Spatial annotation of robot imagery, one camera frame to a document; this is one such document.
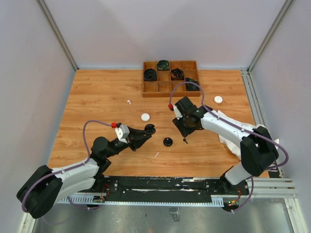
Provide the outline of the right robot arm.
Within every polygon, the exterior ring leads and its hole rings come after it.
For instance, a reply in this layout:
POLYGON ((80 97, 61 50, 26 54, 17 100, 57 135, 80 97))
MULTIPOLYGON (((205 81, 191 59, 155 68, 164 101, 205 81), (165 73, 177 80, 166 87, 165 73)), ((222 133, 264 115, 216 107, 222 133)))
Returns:
POLYGON ((225 194, 232 194, 246 179, 260 176, 279 157, 276 144, 264 126, 246 127, 211 107, 197 107, 188 97, 170 103, 169 109, 175 113, 173 124, 183 137, 196 130, 209 130, 240 149, 240 162, 220 177, 220 188, 225 194))

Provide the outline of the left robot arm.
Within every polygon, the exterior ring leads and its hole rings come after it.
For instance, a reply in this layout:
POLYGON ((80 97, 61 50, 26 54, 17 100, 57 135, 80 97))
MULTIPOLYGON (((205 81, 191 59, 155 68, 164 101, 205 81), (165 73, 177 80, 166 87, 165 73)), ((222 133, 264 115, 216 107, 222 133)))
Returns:
POLYGON ((156 132, 153 124, 147 124, 143 130, 120 123, 114 128, 117 137, 112 141, 97 137, 92 147, 87 148, 86 159, 58 168, 38 167, 17 192, 22 210, 36 219, 44 216, 55 203, 76 192, 101 191, 104 187, 103 172, 111 164, 109 157, 127 148, 136 151, 156 132))

